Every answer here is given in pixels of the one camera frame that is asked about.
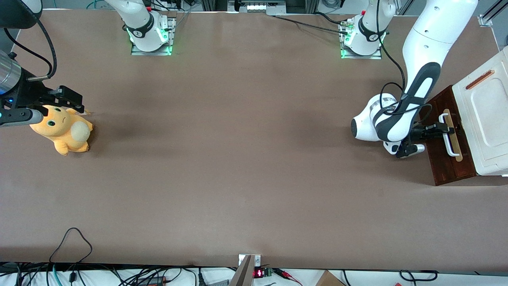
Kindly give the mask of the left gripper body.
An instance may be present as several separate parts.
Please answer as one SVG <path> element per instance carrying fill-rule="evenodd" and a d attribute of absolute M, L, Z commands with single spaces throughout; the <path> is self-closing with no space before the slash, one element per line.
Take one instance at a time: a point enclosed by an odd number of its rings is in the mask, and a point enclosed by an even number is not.
<path fill-rule="evenodd" d="M 417 127 L 410 130 L 409 134 L 398 142 L 383 142 L 383 147 L 396 157 L 410 157 L 425 151 L 425 145 L 414 142 L 424 141 L 421 139 L 423 128 Z"/>

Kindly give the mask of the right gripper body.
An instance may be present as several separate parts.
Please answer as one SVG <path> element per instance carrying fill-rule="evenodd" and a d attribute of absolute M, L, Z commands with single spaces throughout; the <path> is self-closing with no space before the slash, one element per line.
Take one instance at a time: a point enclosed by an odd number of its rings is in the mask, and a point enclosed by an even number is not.
<path fill-rule="evenodd" d="M 2 108 L 31 108 L 32 106 L 58 106 L 56 98 L 49 94 L 52 89 L 47 88 L 41 81 L 29 82 L 32 76 L 29 71 L 21 70 L 8 77 L 2 83 Z"/>

